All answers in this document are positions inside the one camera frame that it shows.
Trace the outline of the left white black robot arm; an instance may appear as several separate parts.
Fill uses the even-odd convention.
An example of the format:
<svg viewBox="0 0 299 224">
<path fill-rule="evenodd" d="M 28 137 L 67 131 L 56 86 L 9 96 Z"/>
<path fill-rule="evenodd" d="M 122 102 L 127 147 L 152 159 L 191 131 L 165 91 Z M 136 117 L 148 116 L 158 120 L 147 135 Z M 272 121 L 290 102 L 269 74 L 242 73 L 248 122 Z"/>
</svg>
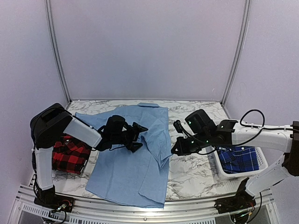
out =
<svg viewBox="0 0 299 224">
<path fill-rule="evenodd" d="M 117 145 L 134 153 L 142 147 L 137 141 L 139 134 L 148 130 L 135 122 L 129 125 L 119 115 L 109 117 L 107 123 L 96 130 L 59 103 L 33 117 L 30 129 L 34 144 L 32 166 L 36 175 L 34 192 L 38 201 L 50 208 L 64 200 L 55 194 L 53 169 L 80 173 L 92 149 L 102 152 Z"/>
</svg>

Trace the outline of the light blue long sleeve shirt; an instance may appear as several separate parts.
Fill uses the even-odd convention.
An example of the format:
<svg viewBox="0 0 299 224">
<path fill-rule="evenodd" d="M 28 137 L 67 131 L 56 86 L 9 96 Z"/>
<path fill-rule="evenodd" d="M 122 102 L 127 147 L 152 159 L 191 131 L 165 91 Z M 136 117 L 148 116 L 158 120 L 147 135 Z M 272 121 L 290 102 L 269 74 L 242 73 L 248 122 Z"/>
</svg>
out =
<svg viewBox="0 0 299 224">
<path fill-rule="evenodd" d="M 100 152 L 85 189 L 121 205 L 163 208 L 172 155 L 168 108 L 139 103 L 95 115 L 75 115 L 97 129 L 113 115 L 148 129 L 139 135 L 142 147 L 134 153 L 119 145 L 113 151 Z"/>
</svg>

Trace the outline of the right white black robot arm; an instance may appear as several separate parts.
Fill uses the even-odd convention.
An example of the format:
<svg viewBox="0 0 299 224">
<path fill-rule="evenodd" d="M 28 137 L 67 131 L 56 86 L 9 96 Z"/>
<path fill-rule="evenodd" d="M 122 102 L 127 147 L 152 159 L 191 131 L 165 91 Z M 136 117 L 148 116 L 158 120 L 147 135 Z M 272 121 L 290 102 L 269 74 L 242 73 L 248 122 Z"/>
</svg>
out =
<svg viewBox="0 0 299 224">
<path fill-rule="evenodd" d="M 192 133 L 188 133 L 180 120 L 174 127 L 182 136 L 171 152 L 178 156 L 200 154 L 201 150 L 211 147 L 212 153 L 222 171 L 227 175 L 248 177 L 241 181 L 236 194 L 216 201 L 216 208 L 228 206 L 241 209 L 255 204 L 255 196 L 264 189 L 274 186 L 288 177 L 299 175 L 299 123 L 291 125 L 267 126 L 249 124 L 242 119 L 225 119 L 218 125 L 200 109 L 185 119 Z M 280 150 L 282 156 L 272 165 L 259 164 L 258 148 Z"/>
</svg>

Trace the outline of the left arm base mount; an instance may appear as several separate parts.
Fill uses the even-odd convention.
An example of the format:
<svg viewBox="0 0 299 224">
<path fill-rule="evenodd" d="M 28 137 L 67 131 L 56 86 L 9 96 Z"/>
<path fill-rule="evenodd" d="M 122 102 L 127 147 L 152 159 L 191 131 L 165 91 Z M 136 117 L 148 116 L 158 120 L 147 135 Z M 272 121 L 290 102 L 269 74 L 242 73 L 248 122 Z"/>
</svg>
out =
<svg viewBox="0 0 299 224">
<path fill-rule="evenodd" d="M 34 199 L 34 204 L 52 209 L 52 210 L 56 210 L 58 207 L 62 206 L 63 204 L 66 204 L 66 207 L 64 208 L 64 210 L 66 212 L 71 213 L 73 206 L 74 206 L 74 202 L 75 199 L 73 197 L 66 197 L 66 196 L 61 196 L 61 195 L 57 195 L 56 198 L 54 199 L 53 202 L 50 203 L 44 203 L 42 202 L 40 199 L 35 198 Z"/>
</svg>

